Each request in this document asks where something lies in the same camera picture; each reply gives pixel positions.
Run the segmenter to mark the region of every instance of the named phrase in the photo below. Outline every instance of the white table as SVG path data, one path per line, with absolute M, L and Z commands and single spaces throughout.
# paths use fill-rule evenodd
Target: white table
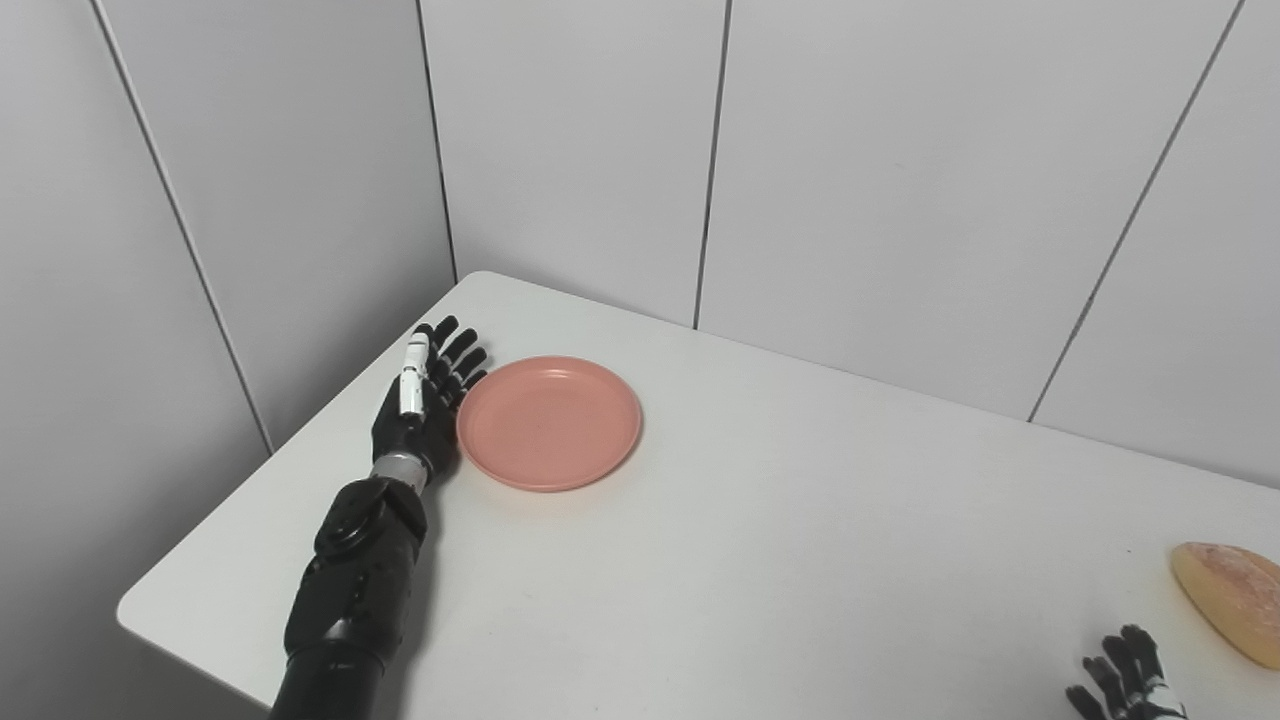
M 612 368 L 645 427 L 579 491 L 521 492 L 468 465 L 439 489 L 415 594 L 426 630 L 384 685 L 389 712 L 1068 720 L 1078 659 L 1128 621 L 1161 642 L 1194 717 L 1280 712 L 1280 674 L 1220 639 L 1167 569 L 1192 539 L 1280 559 L 1275 489 L 500 275 L 470 275 L 426 320 L 448 313 L 499 364 Z M 270 703 L 312 536 L 369 470 L 402 348 L 142 578 L 120 623 Z

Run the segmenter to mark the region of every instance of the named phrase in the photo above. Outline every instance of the robotic forearm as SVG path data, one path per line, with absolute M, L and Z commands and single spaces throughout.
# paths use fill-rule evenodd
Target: robotic forearm
M 420 325 L 374 421 L 370 477 L 343 487 L 315 538 L 284 630 L 288 665 L 270 720 L 364 720 L 401 643 L 426 539 L 422 489 L 457 461 L 454 413 L 484 372 L 475 331 Z

